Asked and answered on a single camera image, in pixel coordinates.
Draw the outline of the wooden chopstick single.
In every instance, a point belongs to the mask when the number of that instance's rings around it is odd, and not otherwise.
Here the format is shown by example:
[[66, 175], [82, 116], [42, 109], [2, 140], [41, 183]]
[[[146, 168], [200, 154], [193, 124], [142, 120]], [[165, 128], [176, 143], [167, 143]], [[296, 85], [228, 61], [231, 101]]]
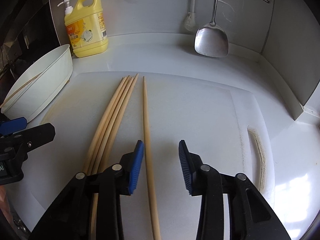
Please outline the wooden chopstick single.
[[143, 77], [143, 132], [145, 144], [145, 166], [146, 179], [148, 186], [149, 209], [152, 225], [153, 239], [161, 239], [161, 230], [159, 226], [159, 217], [157, 209], [156, 189], [153, 173], [153, 162], [151, 152], [151, 138], [149, 127], [149, 111], [148, 111], [148, 93], [146, 77]]

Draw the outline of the white bottle brush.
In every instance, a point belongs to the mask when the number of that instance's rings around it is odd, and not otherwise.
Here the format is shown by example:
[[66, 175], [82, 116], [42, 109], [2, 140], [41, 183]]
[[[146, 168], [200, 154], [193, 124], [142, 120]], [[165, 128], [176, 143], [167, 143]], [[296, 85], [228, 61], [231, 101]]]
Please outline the white bottle brush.
[[183, 26], [184, 26], [185, 30], [187, 30], [189, 32], [193, 32], [196, 27], [195, 2], [196, 2], [196, 0], [190, 0], [189, 11], [187, 13], [187, 16], [184, 19], [184, 22], [183, 22]]

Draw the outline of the white plastic cutting board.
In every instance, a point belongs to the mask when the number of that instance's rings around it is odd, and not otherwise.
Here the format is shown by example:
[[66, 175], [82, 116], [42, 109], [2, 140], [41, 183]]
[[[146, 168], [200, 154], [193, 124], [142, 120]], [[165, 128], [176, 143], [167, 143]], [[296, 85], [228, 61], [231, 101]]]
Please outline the white plastic cutting board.
[[[82, 73], [52, 102], [42, 123], [54, 140], [30, 156], [29, 189], [48, 208], [81, 170], [99, 121], [121, 78], [120, 72]], [[269, 199], [274, 167], [266, 125], [254, 95], [235, 87], [187, 77], [142, 73], [125, 110], [108, 159], [117, 163], [143, 139], [142, 83], [147, 83], [151, 152], [163, 239], [195, 239], [201, 197], [185, 188], [178, 143], [205, 164], [231, 176], [244, 173]]]

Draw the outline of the white round basin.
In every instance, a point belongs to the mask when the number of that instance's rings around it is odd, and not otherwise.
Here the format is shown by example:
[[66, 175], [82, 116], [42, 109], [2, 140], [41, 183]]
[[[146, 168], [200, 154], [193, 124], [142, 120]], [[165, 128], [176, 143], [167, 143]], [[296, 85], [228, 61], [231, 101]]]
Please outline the white round basin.
[[42, 72], [36, 80], [20, 90], [2, 108], [1, 113], [9, 119], [35, 119], [57, 96], [73, 72], [69, 44], [59, 46], [33, 63], [9, 90], [8, 98], [32, 77]]

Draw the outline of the steel spatula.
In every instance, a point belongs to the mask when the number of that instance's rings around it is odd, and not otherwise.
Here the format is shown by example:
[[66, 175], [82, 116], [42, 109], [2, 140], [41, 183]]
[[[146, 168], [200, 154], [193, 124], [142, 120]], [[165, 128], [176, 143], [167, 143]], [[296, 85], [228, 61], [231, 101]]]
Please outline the steel spatula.
[[215, 21], [218, 0], [213, 0], [212, 18], [196, 33], [194, 49], [198, 54], [222, 58], [228, 55], [228, 38], [225, 31]]

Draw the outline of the yellow dish soap bottle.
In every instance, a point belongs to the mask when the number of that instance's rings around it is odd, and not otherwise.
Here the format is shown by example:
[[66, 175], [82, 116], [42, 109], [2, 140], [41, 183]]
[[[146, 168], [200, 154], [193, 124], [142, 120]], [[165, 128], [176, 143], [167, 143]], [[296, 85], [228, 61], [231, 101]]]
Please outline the yellow dish soap bottle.
[[70, 1], [63, 0], [58, 6], [65, 6], [64, 23], [73, 53], [81, 58], [106, 51], [108, 37], [101, 0], [78, 0], [75, 6]]

